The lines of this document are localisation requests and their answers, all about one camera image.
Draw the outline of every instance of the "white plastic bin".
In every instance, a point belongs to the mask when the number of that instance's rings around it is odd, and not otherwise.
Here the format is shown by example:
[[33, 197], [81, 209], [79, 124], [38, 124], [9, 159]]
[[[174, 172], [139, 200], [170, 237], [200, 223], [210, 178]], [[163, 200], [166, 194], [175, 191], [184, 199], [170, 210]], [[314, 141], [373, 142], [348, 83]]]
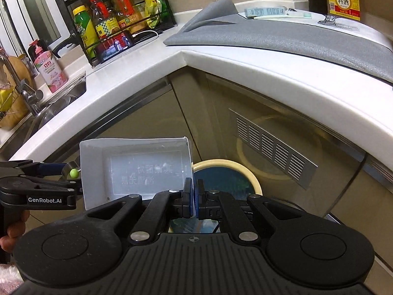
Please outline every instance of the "white plastic bin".
[[87, 210], [128, 194], [144, 200], [158, 192], [182, 190], [193, 178], [188, 139], [117, 139], [82, 141], [81, 172]]

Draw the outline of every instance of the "faucet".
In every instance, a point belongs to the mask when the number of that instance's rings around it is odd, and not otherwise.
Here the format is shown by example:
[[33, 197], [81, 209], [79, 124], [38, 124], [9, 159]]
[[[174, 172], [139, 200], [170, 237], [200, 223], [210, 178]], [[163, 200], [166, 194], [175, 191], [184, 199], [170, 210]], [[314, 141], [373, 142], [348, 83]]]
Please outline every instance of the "faucet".
[[42, 110], [41, 106], [39, 105], [39, 101], [44, 97], [44, 93], [40, 89], [35, 91], [28, 84], [25, 78], [22, 80], [19, 79], [19, 76], [15, 72], [14, 67], [12, 66], [11, 62], [9, 62], [8, 56], [4, 49], [0, 49], [0, 65], [5, 65], [5, 67], [8, 69], [9, 73], [15, 81], [16, 91], [21, 94], [33, 116], [37, 116]]

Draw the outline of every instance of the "finger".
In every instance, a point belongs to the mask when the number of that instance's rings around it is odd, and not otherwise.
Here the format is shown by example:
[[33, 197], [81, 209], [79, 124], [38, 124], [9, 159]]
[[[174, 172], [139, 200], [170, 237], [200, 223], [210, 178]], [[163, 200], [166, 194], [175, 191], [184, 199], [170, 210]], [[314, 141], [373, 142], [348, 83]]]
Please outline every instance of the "finger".
[[20, 216], [20, 219], [26, 223], [26, 221], [29, 219], [30, 216], [30, 211], [29, 210], [24, 210], [22, 212], [22, 215]]
[[22, 236], [25, 231], [26, 231], [26, 224], [25, 222], [22, 221], [13, 223], [7, 228], [7, 234], [9, 237]]
[[11, 238], [9, 236], [3, 236], [0, 239], [0, 246], [7, 253], [12, 253], [17, 241], [18, 241], [18, 238]]

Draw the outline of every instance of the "stainless steel sink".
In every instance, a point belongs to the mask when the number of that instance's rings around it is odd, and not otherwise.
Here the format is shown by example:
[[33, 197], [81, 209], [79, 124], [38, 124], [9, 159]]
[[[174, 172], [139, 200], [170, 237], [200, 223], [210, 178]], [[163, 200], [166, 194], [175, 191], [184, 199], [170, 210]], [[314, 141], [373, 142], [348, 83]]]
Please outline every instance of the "stainless steel sink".
[[31, 116], [0, 148], [0, 160], [8, 161], [19, 148], [41, 127], [86, 92], [86, 76], [82, 75], [58, 92], [42, 107], [37, 116]]

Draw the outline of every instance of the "gray mat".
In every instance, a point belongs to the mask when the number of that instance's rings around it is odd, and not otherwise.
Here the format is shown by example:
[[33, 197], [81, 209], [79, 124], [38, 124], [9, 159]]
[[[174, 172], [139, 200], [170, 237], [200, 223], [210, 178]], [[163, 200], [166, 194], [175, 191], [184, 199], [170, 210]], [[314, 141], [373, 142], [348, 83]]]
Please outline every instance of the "gray mat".
[[252, 20], [231, 0], [211, 3], [166, 45], [226, 45], [288, 52], [343, 65], [393, 83], [393, 53], [350, 34], [299, 23]]

